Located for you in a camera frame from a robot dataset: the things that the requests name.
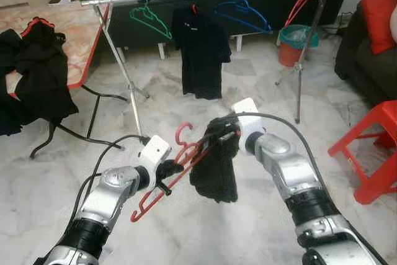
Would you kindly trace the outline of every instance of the sofa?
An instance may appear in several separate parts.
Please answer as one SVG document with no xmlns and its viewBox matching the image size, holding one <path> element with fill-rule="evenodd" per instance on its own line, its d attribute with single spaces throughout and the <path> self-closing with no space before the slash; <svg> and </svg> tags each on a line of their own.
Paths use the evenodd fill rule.
<svg viewBox="0 0 397 265">
<path fill-rule="evenodd" d="M 372 53 L 362 2 L 344 32 L 335 72 L 373 105 L 397 99 L 397 47 L 377 55 Z"/>
</svg>

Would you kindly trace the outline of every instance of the red stool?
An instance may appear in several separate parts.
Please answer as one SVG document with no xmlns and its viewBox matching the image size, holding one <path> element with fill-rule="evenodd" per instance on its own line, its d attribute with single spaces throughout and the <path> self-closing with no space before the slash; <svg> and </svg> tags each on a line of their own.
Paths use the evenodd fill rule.
<svg viewBox="0 0 397 265">
<path fill-rule="evenodd" d="M 385 132 L 361 135 L 373 124 L 380 124 Z M 397 145 L 397 101 L 382 102 L 373 108 L 349 133 L 341 138 L 328 153 L 334 156 L 341 151 L 352 164 L 362 185 L 354 192 L 354 197 L 361 204 L 369 204 L 382 194 L 397 192 L 392 185 L 397 182 L 397 150 L 370 177 L 368 177 L 355 156 L 347 148 L 354 139 L 378 137 L 375 144 L 387 149 Z"/>
</svg>

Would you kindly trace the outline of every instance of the black shirt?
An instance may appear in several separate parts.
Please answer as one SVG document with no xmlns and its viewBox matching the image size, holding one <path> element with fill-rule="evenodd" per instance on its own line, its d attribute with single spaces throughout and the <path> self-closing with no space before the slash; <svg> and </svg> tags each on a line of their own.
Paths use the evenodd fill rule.
<svg viewBox="0 0 397 265">
<path fill-rule="evenodd" d="M 196 98 L 218 99 L 221 94 L 221 66 L 230 62 L 228 35 L 223 27 L 202 12 L 176 9 L 172 34 L 182 53 L 183 93 Z"/>
</svg>

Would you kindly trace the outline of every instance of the table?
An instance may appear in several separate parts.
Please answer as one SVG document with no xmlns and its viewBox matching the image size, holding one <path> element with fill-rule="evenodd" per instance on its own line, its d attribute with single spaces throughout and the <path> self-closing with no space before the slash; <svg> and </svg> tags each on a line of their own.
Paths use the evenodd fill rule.
<svg viewBox="0 0 397 265">
<path fill-rule="evenodd" d="M 104 11 L 104 15 L 106 16 L 108 8 L 102 6 L 101 10 Z M 72 2 L 64 6 L 47 6 L 40 8 L 31 8 L 29 6 L 10 7 L 1 9 L 0 32 L 7 29 L 14 29 L 20 34 L 25 30 L 27 24 L 36 16 L 55 24 L 55 32 L 62 32 L 66 35 L 66 42 L 63 44 L 63 50 L 68 56 L 67 85 L 69 89 L 82 87 L 86 91 L 94 94 L 97 99 L 90 126 L 85 137 L 61 124 L 53 124 L 50 122 L 47 141 L 35 148 L 30 157 L 34 158 L 39 149 L 51 142 L 55 128 L 57 127 L 81 140 L 109 145 L 110 142 L 90 138 L 99 99 L 101 97 L 114 97 L 123 101 L 127 101 L 127 99 L 113 94 L 101 94 L 84 85 L 101 34 L 100 24 L 97 21 L 95 12 L 91 7 L 82 7 L 79 2 Z M 16 97 L 15 89 L 21 77 L 22 76 L 16 71 L 6 75 L 7 92 L 13 97 Z"/>
</svg>

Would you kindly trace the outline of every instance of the red cushion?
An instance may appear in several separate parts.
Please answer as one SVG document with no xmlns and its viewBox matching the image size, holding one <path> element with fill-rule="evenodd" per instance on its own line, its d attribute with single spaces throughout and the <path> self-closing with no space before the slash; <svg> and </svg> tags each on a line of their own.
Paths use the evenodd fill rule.
<svg viewBox="0 0 397 265">
<path fill-rule="evenodd" d="M 371 49 L 375 55 L 396 45 L 390 30 L 390 17 L 396 5 L 397 0 L 362 0 Z"/>
</svg>

